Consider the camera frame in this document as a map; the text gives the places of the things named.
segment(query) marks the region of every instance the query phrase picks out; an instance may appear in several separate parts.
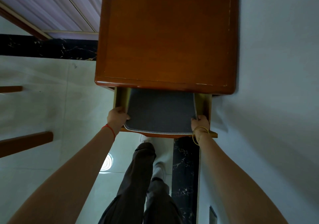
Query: leg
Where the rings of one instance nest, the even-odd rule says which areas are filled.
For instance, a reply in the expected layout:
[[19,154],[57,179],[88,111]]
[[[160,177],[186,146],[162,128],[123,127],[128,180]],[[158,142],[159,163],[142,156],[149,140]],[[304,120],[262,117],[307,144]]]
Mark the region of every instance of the leg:
[[99,224],[142,223],[155,157],[155,149],[151,143],[146,142],[138,146],[117,196],[103,213]]
[[169,196],[168,185],[161,178],[155,176],[153,175],[147,191],[144,224],[182,224],[181,214]]

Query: round light fixture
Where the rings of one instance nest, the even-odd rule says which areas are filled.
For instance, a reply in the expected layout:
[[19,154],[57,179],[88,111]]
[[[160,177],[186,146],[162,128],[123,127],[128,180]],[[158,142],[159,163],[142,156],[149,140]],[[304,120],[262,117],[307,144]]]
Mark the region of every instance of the round light fixture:
[[101,167],[101,171],[107,171],[109,170],[113,165],[113,157],[111,154],[108,154],[106,156],[106,159]]

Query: forearm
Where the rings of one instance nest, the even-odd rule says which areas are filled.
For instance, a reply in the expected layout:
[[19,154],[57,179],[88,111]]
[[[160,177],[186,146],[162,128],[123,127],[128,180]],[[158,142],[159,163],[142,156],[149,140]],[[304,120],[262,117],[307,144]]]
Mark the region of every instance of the forearm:
[[51,175],[8,223],[75,223],[113,142],[112,131],[103,128]]
[[209,134],[200,135],[199,145],[230,223],[287,224],[263,190],[221,150]]

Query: gold bangle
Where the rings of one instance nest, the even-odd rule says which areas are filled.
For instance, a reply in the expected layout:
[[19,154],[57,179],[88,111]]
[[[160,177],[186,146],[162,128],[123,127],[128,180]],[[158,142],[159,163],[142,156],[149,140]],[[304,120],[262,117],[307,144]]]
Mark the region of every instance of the gold bangle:
[[195,142],[195,140],[194,140],[194,131],[195,131],[196,129],[198,129],[198,128],[204,128],[204,129],[206,129],[206,131],[207,131],[208,134],[209,134],[209,130],[208,130],[207,128],[202,127],[202,126],[196,127],[196,128],[193,130],[193,133],[192,133],[193,142],[194,142],[196,145],[198,145],[198,144],[197,144],[197,143]]

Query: black marble baseboard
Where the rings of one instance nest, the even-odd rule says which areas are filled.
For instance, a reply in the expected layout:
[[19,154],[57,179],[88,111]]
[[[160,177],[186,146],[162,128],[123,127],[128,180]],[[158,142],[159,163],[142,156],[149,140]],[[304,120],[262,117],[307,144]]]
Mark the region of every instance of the black marble baseboard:
[[184,224],[196,224],[199,176],[199,146],[191,137],[174,140],[172,198]]
[[0,34],[0,55],[95,61],[96,40],[50,39]]

